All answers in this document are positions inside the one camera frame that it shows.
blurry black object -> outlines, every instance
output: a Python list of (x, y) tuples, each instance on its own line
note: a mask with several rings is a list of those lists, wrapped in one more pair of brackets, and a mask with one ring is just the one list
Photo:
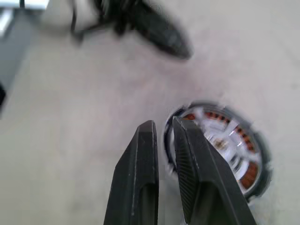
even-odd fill
[(189, 225), (255, 225), (235, 177), (199, 127), (173, 118), (176, 164)]
[(155, 124), (140, 125), (116, 165), (104, 225), (156, 225), (158, 156)]
[(2, 85), (0, 83), (0, 110), (1, 110), (2, 105), (4, 103), (5, 97), (6, 97), (6, 92), (5, 92), (5, 90), (3, 89), (3, 87), (2, 87)]
[(183, 32), (143, 0), (92, 0), (99, 16), (98, 21), (81, 31), (75, 29), (77, 9), (74, 1), (71, 0), (71, 33), (78, 41), (82, 41), (88, 33), (113, 26), (119, 36), (124, 35), (128, 29), (136, 30), (159, 50), (169, 55), (180, 59), (191, 57), (191, 49)]
[[(191, 120), (173, 119), (176, 163), (189, 225), (256, 225), (228, 163)], [(136, 130), (116, 165), (104, 225), (157, 225), (158, 156), (155, 124)]]

